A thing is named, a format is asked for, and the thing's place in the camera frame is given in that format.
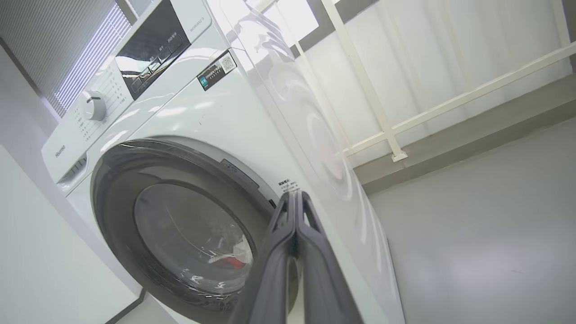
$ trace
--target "hisense logo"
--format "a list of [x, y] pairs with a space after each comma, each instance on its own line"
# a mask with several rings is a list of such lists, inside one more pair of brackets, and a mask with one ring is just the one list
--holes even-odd
[[64, 151], [66, 147], [64, 145], [62, 145], [62, 147], [58, 150], [58, 152], [56, 152], [56, 157], [59, 157], [60, 154], [62, 154], [62, 151]]

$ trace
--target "washing machine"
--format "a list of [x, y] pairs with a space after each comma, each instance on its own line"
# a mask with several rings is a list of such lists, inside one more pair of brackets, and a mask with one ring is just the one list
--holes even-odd
[[[404, 323], [376, 213], [278, 26], [242, 0], [154, 1], [42, 154], [126, 277], [180, 323], [229, 321], [279, 197], [298, 189], [364, 321]], [[291, 323], [299, 284], [293, 260]]]

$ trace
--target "button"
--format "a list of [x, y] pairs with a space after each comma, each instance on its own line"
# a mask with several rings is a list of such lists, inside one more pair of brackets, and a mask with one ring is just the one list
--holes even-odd
[[168, 48], [168, 46], [164, 46], [163, 49], [160, 51], [160, 54], [158, 55], [158, 59], [160, 60], [160, 63], [164, 63], [164, 61], [168, 59], [169, 56], [170, 56], [170, 48]]
[[155, 60], [152, 61], [152, 63], [150, 64], [150, 66], [148, 66], [148, 69], [150, 69], [150, 71], [154, 72], [154, 71], [156, 71], [159, 67], [160, 67], [160, 60], [159, 60], [159, 59], [155, 59]]
[[141, 85], [142, 81], [140, 80], [140, 78], [137, 78], [136, 80], [134, 80], [134, 83], [132, 84], [132, 90], [136, 92]]
[[179, 35], [176, 35], [170, 43], [168, 43], [168, 47], [170, 48], [170, 52], [174, 53], [176, 50], [182, 45], [182, 40], [180, 39]]
[[142, 83], [146, 82], [146, 80], [148, 80], [151, 74], [152, 73], [150, 72], [150, 70], [146, 68], [146, 70], [144, 70], [144, 72], [140, 74], [140, 81], [142, 81]]

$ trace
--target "door glass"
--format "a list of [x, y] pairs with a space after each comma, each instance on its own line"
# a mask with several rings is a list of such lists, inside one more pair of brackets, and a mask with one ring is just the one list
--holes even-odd
[[134, 218], [150, 252], [193, 287], [229, 293], [244, 286], [252, 266], [248, 241], [230, 214], [203, 194], [152, 185], [138, 196]]

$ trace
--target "control knob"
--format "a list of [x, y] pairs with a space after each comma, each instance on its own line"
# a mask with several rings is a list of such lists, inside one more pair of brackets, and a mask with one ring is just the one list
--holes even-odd
[[102, 120], [106, 116], [104, 96], [98, 91], [82, 91], [80, 94], [84, 119]]

